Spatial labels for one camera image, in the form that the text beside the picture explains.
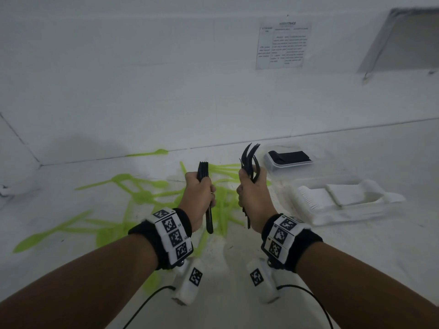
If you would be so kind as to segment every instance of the white wall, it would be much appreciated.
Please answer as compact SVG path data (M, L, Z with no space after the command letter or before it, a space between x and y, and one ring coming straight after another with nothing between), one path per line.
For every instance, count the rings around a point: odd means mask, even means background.
M0 185L14 185L29 177L39 166L30 151L0 117Z
M356 74L388 10L439 0L3 0L3 114L43 164L439 117L438 76ZM255 70L264 16L312 21Z

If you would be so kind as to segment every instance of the hand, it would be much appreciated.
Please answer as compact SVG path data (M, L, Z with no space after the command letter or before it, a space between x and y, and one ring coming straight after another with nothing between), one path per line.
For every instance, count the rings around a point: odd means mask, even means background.
M245 208L253 229L262 233L265 223L277 214L267 188L267 171L261 167L261 174L256 183L253 183L247 173L241 169L239 180L241 184L236 189L239 195L239 206Z
M195 232L202 225L203 215L209 205L214 207L217 204L214 194L216 189L209 177L204 177L199 182L197 172L187 172L184 177L186 189L178 207L186 212L192 224L192 232Z

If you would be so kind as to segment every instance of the white table surface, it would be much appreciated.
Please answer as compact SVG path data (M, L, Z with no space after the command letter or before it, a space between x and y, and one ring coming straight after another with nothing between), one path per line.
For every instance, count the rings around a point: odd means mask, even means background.
M377 181L385 190L407 199L400 217L323 226L314 230L332 246L372 265L439 304L439 120L357 129L263 141L262 144L313 141L330 151L350 171ZM170 152L167 156L127 157L40 168L33 179L40 190L17 196L0 210L0 300L58 266L94 249L92 236L59 233L41 245L19 253L12 250L25 237L45 231L93 208L94 217L118 221L129 199L113 184L74 191L119 173L184 184L179 162L195 171L199 161L238 163L247 143ZM273 190L275 206L282 208ZM245 220L244 214L236 212ZM252 291L245 265L263 256L254 231L229 224L227 238L213 236L203 253L206 274L190 307L157 295L130 328L169 326L213 328L267 326L327 328L318 304L304 293L289 289L279 301L261 305ZM172 282L164 274L163 283ZM303 282L280 273L279 281ZM121 328L147 295L139 290L109 328Z

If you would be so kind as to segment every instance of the black wrist strap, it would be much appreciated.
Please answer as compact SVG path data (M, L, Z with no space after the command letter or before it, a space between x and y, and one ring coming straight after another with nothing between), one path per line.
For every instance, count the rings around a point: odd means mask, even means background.
M265 243L267 241L268 235L273 228L274 222L283 214L277 214L272 216L265 224L263 230L262 230L262 245L261 249L268 255L270 258L271 263L276 268L282 268L288 271L292 271L296 273L296 265L297 262L299 262L300 257L305 252L305 250L311 246L313 243L316 242L323 242L323 239L312 232L310 229L304 229L302 230L298 235L295 236L292 246L290 247L288 251L288 257L285 263L281 263L278 259L276 259L272 254L267 252L264 248Z
M180 219L181 224L184 227L184 231L186 232L187 236L190 238L192 236L192 224L190 223L189 217L187 216L186 212L184 212L179 208L174 208L174 210L175 212L177 212L178 218ZM148 241L151 243L157 255L158 266L156 270L171 268L169 264L168 253L163 247L162 239L160 238L160 235L158 234L155 225L153 223L144 220L140 224L130 229L128 231L128 234L141 234L146 239L148 239Z

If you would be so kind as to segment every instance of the black plastic utensil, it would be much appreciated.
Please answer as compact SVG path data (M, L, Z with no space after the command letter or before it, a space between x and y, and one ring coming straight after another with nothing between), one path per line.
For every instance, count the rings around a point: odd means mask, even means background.
M249 176L250 180L255 183L258 178L259 175L261 174L261 167L259 166L259 162L256 159L255 156L255 152L256 150L259 148L260 144L256 144L251 150L250 152L247 154L247 151L249 150L250 146L252 144L250 143L244 150L244 152L242 153L241 156L241 168L244 169L244 171L247 173L247 175ZM253 171L253 161L255 161L255 169L256 169L256 174L254 174L255 171ZM250 218L248 217L247 213L245 212L245 208L242 208L242 212L245 213L245 216L247 217L247 227L250 228Z
M200 161L200 165L198 165L197 179L199 182L204 177L209 176L209 163L207 161ZM212 223L212 210L209 205L209 209L206 211L206 230L209 234L213 233L213 223Z

